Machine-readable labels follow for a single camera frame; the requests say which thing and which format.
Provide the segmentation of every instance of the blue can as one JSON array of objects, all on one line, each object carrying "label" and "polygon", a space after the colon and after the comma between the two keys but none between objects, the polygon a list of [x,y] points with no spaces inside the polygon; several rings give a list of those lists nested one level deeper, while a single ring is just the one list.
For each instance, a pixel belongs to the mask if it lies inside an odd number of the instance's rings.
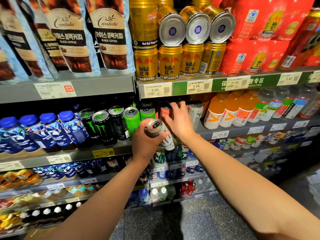
[{"label": "blue can", "polygon": [[43,177],[44,179],[50,179],[50,175],[45,171],[45,168],[46,167],[49,167],[49,166],[44,166],[44,167],[36,167],[36,168],[33,168],[32,170],[39,174],[41,177]]},{"label": "blue can", "polygon": [[199,163],[198,165],[195,166],[194,168],[198,173],[202,173],[203,172],[203,166]]},{"label": "blue can", "polygon": [[62,121],[62,125],[68,132],[69,137],[75,144],[80,145],[89,137],[82,121],[80,121],[72,111],[60,112],[58,117]]},{"label": "blue can", "polygon": [[194,172],[195,172],[195,167],[196,167],[196,166],[187,167],[187,168],[186,168],[186,172],[187,172],[187,173],[194,173]]},{"label": "blue can", "polygon": [[139,200],[143,205],[149,204],[149,191],[147,189],[139,190]]},{"label": "blue can", "polygon": [[40,146],[26,134],[24,127],[19,124],[16,117],[3,118],[0,120],[0,126],[6,129],[9,137],[25,151],[33,152],[40,148]]},{"label": "blue can", "polygon": [[158,172],[158,178],[160,178],[160,179],[166,179],[166,171],[160,171],[160,172]]},{"label": "blue can", "polygon": [[81,161],[70,163],[70,165],[75,170],[75,172],[79,175],[79,177],[86,178],[90,176],[88,171],[83,167]]},{"label": "blue can", "polygon": [[107,173],[107,163],[105,159],[93,159],[94,163],[99,167],[101,173]]},{"label": "blue can", "polygon": [[77,175],[77,173],[69,163],[57,164],[54,166],[58,171],[62,172],[64,176],[66,176],[67,178],[72,178]]},{"label": "blue can", "polygon": [[40,115],[40,121],[45,124],[47,133],[59,146],[66,147],[72,143],[72,140],[63,128],[61,121],[57,119],[54,113],[43,113]]},{"label": "blue can", "polygon": [[90,174],[90,176],[96,176],[101,173],[99,166],[94,162],[94,160],[82,162],[83,167]]},{"label": "blue can", "polygon": [[6,130],[2,128],[0,128],[0,149],[9,154],[15,154],[23,150],[14,140],[9,137],[8,133],[6,133]]},{"label": "blue can", "polygon": [[48,134],[45,125],[38,121],[34,114],[25,115],[20,118],[20,123],[24,125],[25,132],[38,145],[44,149],[51,149],[57,145],[55,140]]},{"label": "blue can", "polygon": [[62,172],[60,172],[59,170],[57,170],[54,165],[45,166],[43,168],[44,168],[45,173],[47,173],[50,177],[52,177],[56,180],[62,179],[64,177],[64,174]]},{"label": "blue can", "polygon": [[197,157],[193,154],[193,152],[192,151],[190,151],[189,150],[189,157],[191,158],[191,159],[197,159]]}]

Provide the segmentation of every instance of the white price tag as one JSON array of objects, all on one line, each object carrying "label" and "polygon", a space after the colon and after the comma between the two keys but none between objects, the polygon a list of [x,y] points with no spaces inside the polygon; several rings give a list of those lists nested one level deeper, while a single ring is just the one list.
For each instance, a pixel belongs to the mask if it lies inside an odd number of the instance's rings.
[{"label": "white price tag", "polygon": [[212,79],[201,81],[189,81],[186,87],[186,94],[211,92]]},{"label": "white price tag", "polygon": [[91,183],[96,183],[97,179],[95,177],[93,178],[86,178],[86,179],[80,179],[80,182],[82,184],[91,184]]},{"label": "white price tag", "polygon": [[203,197],[203,194],[202,194],[202,193],[196,194],[196,195],[194,196],[195,199],[202,198],[202,197]]},{"label": "white price tag", "polygon": [[143,90],[145,98],[172,96],[172,82],[144,84]]},{"label": "white price tag", "polygon": [[160,187],[160,186],[162,186],[162,182],[156,182],[156,183],[151,183],[150,184],[151,188]]},{"label": "white price tag", "polygon": [[169,181],[162,181],[162,186],[169,185]]},{"label": "white price tag", "polygon": [[186,161],[186,167],[196,166],[199,164],[198,160],[195,161]]},{"label": "white price tag", "polygon": [[65,188],[63,183],[58,183],[58,184],[52,184],[52,185],[47,185],[48,190],[59,190],[61,188]]},{"label": "white price tag", "polygon": [[40,204],[41,208],[50,207],[50,206],[55,206],[55,204],[53,202],[46,202],[46,203]]},{"label": "white price tag", "polygon": [[277,86],[297,84],[301,75],[302,75],[302,72],[282,73]]},{"label": "white price tag", "polygon": [[162,205],[167,205],[167,204],[170,204],[171,203],[171,200],[169,200],[169,201],[164,201],[164,202],[160,202],[160,203],[158,203],[157,205],[158,206],[162,206]]},{"label": "white price tag", "polygon": [[228,130],[221,131],[221,132],[214,132],[214,133],[212,133],[211,140],[220,139],[220,138],[226,138],[226,137],[228,137],[228,135],[229,135],[229,131]]},{"label": "white price tag", "polygon": [[76,202],[76,201],[80,201],[80,198],[79,197],[75,197],[75,198],[66,199],[66,203],[72,203],[72,202]]},{"label": "white price tag", "polygon": [[303,137],[316,136],[320,133],[320,127],[312,127]]},{"label": "white price tag", "polygon": [[309,120],[297,121],[297,122],[294,124],[294,126],[292,127],[292,129],[294,129],[294,128],[301,128],[301,127],[306,127],[308,123],[309,123]]},{"label": "white price tag", "polygon": [[34,83],[42,99],[59,99],[76,97],[70,81]]},{"label": "white price tag", "polygon": [[228,77],[226,91],[248,88],[251,76]]},{"label": "white price tag", "polygon": [[263,129],[264,129],[264,126],[250,127],[247,134],[249,135],[249,134],[261,133],[263,132]]},{"label": "white price tag", "polygon": [[320,83],[320,71],[314,71],[309,78],[308,83]]},{"label": "white price tag", "polygon": [[170,165],[170,170],[178,169],[178,168],[182,168],[182,167],[183,167],[182,162],[181,163],[176,163],[176,164]]},{"label": "white price tag", "polygon": [[58,156],[47,156],[47,160],[50,164],[62,164],[62,163],[70,163],[71,157],[69,154],[58,155]]},{"label": "white price tag", "polygon": [[0,163],[0,172],[23,169],[24,166],[19,161]]},{"label": "white price tag", "polygon": [[273,124],[270,131],[281,131],[286,127],[287,123]]},{"label": "white price tag", "polygon": [[259,164],[253,164],[253,165],[250,165],[249,168],[257,168],[259,166]]},{"label": "white price tag", "polygon": [[302,142],[301,143],[301,147],[305,147],[305,146],[308,146],[308,145],[310,145],[312,143],[312,141],[310,140],[310,141],[305,141],[305,142]]}]

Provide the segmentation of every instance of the yellow price tag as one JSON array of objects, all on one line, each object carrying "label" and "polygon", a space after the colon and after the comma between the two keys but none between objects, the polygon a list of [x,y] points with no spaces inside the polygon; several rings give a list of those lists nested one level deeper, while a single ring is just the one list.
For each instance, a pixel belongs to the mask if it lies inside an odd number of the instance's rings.
[{"label": "yellow price tag", "polygon": [[273,163],[274,163],[273,161],[268,161],[268,162],[265,162],[264,165],[265,166],[270,166],[270,165],[273,165]]},{"label": "yellow price tag", "polygon": [[288,145],[287,149],[297,148],[299,144]]},{"label": "yellow price tag", "polygon": [[280,148],[281,148],[281,146],[274,147],[274,148],[270,148],[270,149],[269,149],[269,152],[276,152],[276,151],[278,151]]},{"label": "yellow price tag", "polygon": [[115,155],[113,148],[95,150],[95,151],[92,151],[92,153],[94,155],[94,158],[110,157]]}]

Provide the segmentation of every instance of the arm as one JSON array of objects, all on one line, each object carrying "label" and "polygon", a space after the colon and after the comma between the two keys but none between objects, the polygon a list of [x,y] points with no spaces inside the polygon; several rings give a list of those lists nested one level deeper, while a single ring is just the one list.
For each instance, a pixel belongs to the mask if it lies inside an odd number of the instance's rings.
[{"label": "arm", "polygon": [[[133,161],[60,224],[48,236],[49,240],[109,239],[139,176],[147,167],[157,146],[170,134],[165,132],[156,138],[149,138],[144,133],[144,128],[150,121],[151,119],[142,121],[133,135]],[[86,230],[79,230],[84,225]]]},{"label": "arm", "polygon": [[222,195],[267,239],[319,239],[320,220],[279,187],[196,134],[185,102],[165,120],[197,156]]}]

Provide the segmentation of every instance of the can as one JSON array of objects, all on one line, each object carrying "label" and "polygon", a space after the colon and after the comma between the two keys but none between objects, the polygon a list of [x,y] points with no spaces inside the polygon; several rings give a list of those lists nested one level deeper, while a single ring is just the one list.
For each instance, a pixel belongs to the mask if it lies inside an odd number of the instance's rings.
[{"label": "can", "polygon": [[222,58],[226,51],[227,43],[215,44],[213,42],[207,41],[204,44],[204,52],[201,59],[200,73],[205,75],[215,75],[219,72]]},{"label": "can", "polygon": [[224,150],[229,150],[230,146],[232,145],[233,141],[235,140],[234,137],[230,137],[226,140],[226,144],[224,145]]},{"label": "can", "polygon": [[196,167],[196,166],[187,167],[187,168],[186,168],[186,172],[187,172],[187,173],[194,173],[194,172],[195,172],[195,167]]},{"label": "can", "polygon": [[260,71],[263,73],[273,72],[286,52],[289,43],[290,41],[270,40],[268,42],[268,52],[260,67]]},{"label": "can", "polygon": [[158,49],[135,49],[136,77],[144,82],[151,82],[158,76]]},{"label": "can", "polygon": [[165,148],[163,146],[158,146],[157,150],[153,155],[153,160],[155,161],[155,163],[157,164],[165,163],[166,162],[165,153],[166,153]]},{"label": "can", "polygon": [[92,115],[92,120],[104,145],[117,143],[117,138],[112,130],[112,123],[107,111],[98,111]]},{"label": "can", "polygon": [[203,166],[199,163],[194,168],[198,173],[202,173],[204,171]]},{"label": "can", "polygon": [[200,9],[200,11],[204,11],[206,7],[211,4],[211,0],[192,0],[192,5]]},{"label": "can", "polygon": [[134,48],[155,48],[158,44],[155,0],[129,0],[129,27]]},{"label": "can", "polygon": [[180,12],[186,22],[186,40],[190,44],[202,44],[210,35],[211,19],[199,8],[187,6]]},{"label": "can", "polygon": [[158,178],[157,172],[151,173],[151,178],[152,178],[151,180],[156,180]]},{"label": "can", "polygon": [[314,46],[313,42],[317,40],[313,36],[318,31],[319,24],[320,8],[313,7],[282,56],[278,64],[280,70],[290,71],[304,64],[310,55],[310,52],[307,51]]},{"label": "can", "polygon": [[187,170],[186,167],[184,167],[184,168],[179,168],[179,172],[180,172],[180,176],[181,176],[181,177],[184,177],[184,176],[186,175],[186,170]]},{"label": "can", "polygon": [[242,43],[248,49],[246,58],[241,66],[242,73],[247,75],[256,74],[266,58],[268,43],[257,40],[244,40]]},{"label": "can", "polygon": [[274,32],[273,39],[290,41],[300,28],[315,0],[287,1],[281,23]]},{"label": "can", "polygon": [[182,48],[183,55],[180,74],[188,77],[197,75],[200,70],[202,52],[205,48],[204,45],[186,43]]},{"label": "can", "polygon": [[165,80],[178,80],[182,62],[182,45],[160,45],[158,50],[158,73]]},{"label": "can", "polygon": [[[151,120],[146,126],[146,135],[150,138],[155,138],[163,132],[170,132],[166,125],[159,119]],[[162,142],[161,145],[167,150],[171,151],[175,148],[172,135],[168,135]]]},{"label": "can", "polygon": [[300,118],[310,118],[320,109],[320,92],[316,92],[310,101],[297,114]]},{"label": "can", "polygon": [[140,119],[141,121],[147,119],[147,118],[155,118],[156,116],[156,110],[152,105],[144,104],[140,108]]},{"label": "can", "polygon": [[210,40],[214,43],[224,43],[236,27],[234,16],[214,5],[207,6],[203,12],[211,19]]},{"label": "can", "polygon": [[268,141],[269,144],[277,144],[286,134],[286,130],[278,131]]},{"label": "can", "polygon": [[100,136],[98,134],[97,129],[94,127],[94,122],[92,120],[92,116],[94,114],[94,110],[91,108],[83,109],[79,112],[78,117],[82,121],[87,133],[94,143],[100,142]]},{"label": "can", "polygon": [[61,173],[63,173],[64,176],[67,178],[72,178],[77,175],[75,170],[71,167],[69,163],[64,163],[64,164],[57,164],[54,165],[54,167]]},{"label": "can", "polygon": [[262,141],[266,138],[268,133],[259,134],[256,138],[256,140],[251,144],[252,147],[257,148]]},{"label": "can", "polygon": [[188,113],[191,117],[192,123],[194,124],[197,120],[197,118],[200,118],[203,111],[203,104],[189,104],[188,105]]},{"label": "can", "polygon": [[113,172],[120,171],[120,166],[118,164],[116,157],[109,157],[109,158],[107,158],[106,162],[107,162],[108,166],[112,169]]},{"label": "can", "polygon": [[141,122],[139,110],[135,107],[128,107],[123,111],[123,116],[127,124],[129,135],[132,137]]},{"label": "can", "polygon": [[166,179],[166,172],[165,171],[159,171],[158,172],[158,178],[159,179]]},{"label": "can", "polygon": [[246,142],[246,138],[236,137],[230,146],[231,149],[238,151],[241,149],[242,145]]},{"label": "can", "polygon": [[116,130],[118,140],[120,141],[124,141],[129,138],[129,131],[123,117],[124,110],[125,109],[119,105],[113,106],[108,110],[109,116]]},{"label": "can", "polygon": [[171,8],[174,7],[174,0],[155,0],[155,3],[158,6],[158,10],[161,7],[171,7]]},{"label": "can", "polygon": [[242,41],[229,39],[226,44],[226,51],[223,56],[220,72],[224,76],[237,76],[241,70],[243,62],[246,60],[250,47]]},{"label": "can", "polygon": [[159,39],[163,45],[177,46],[186,37],[187,25],[173,7],[158,9]]}]

